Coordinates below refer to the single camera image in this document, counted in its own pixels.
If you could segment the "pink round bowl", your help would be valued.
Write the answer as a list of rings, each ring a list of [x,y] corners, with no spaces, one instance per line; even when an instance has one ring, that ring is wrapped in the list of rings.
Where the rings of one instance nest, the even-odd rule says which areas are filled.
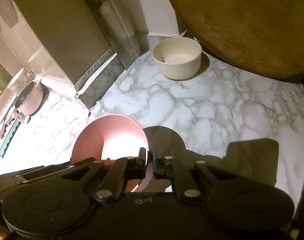
[[[153,177],[149,142],[141,126],[126,115],[103,115],[87,125],[73,146],[71,163],[93,157],[105,166],[113,165],[120,158],[138,157],[141,148],[145,149],[145,178],[129,180],[125,190],[143,192]]]

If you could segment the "cream round bowl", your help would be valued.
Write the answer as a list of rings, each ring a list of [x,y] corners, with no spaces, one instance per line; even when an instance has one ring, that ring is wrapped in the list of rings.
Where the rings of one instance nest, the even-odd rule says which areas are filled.
[[[152,50],[158,71],[171,80],[186,80],[201,67],[202,47],[187,37],[172,37],[161,41]]]

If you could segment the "blue ice cube tray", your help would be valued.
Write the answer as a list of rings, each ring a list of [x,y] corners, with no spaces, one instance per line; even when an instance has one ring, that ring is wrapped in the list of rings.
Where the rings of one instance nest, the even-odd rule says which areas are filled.
[[[5,132],[0,138],[0,157],[4,158],[6,151],[20,124],[21,122],[18,119],[14,119],[9,125],[5,126]]]

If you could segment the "pink leaf dish left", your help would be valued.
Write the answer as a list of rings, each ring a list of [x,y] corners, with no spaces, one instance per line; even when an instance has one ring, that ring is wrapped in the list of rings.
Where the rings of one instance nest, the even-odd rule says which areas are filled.
[[[6,130],[5,121],[2,120],[0,124],[0,139],[3,137],[5,130]]]

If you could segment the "pink leaf dish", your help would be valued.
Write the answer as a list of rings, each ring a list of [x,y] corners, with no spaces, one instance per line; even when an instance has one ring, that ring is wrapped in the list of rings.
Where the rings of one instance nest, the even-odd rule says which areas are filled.
[[[12,115],[13,115],[14,112],[15,112],[15,107],[12,107],[8,111],[8,113],[7,113],[6,117],[5,117],[5,120],[4,120],[4,125],[5,126],[9,125],[11,123],[11,121],[14,120],[14,118],[12,117]]]
[[[2,120],[0,124],[0,139],[3,137],[5,130],[6,130],[5,121]]]

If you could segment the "pink leaf dish right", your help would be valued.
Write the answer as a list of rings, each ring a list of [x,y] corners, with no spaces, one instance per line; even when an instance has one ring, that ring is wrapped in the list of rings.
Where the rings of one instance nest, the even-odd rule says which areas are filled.
[[[11,123],[11,121],[14,120],[14,118],[12,117],[12,115],[13,115],[14,112],[15,112],[15,107],[12,107],[8,111],[8,113],[7,113],[6,117],[5,117],[5,120],[4,120],[4,125],[5,126],[9,125]]]

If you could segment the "white floral ceramic bowl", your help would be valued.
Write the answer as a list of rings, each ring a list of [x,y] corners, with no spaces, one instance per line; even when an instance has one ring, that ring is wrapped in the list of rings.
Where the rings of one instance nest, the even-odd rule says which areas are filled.
[[[35,74],[26,68],[21,68],[8,84],[8,89],[19,95],[21,91],[35,79]]]

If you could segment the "steel cleaver knife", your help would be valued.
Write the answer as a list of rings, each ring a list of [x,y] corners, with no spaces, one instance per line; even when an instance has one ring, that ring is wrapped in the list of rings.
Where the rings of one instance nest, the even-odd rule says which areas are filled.
[[[139,39],[122,0],[84,0],[128,69],[140,56]]]

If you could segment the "round wooden cutting board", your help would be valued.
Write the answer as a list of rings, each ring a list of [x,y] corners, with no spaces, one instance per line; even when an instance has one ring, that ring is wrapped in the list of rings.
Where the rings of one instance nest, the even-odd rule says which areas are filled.
[[[227,63],[304,79],[304,0],[169,0],[191,34]]]

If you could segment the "pink steel-lined handled bowl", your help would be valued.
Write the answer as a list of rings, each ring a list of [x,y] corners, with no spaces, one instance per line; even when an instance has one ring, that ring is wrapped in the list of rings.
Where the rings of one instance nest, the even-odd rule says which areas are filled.
[[[43,89],[39,81],[30,82],[19,94],[11,115],[13,119],[26,122],[41,105]]]

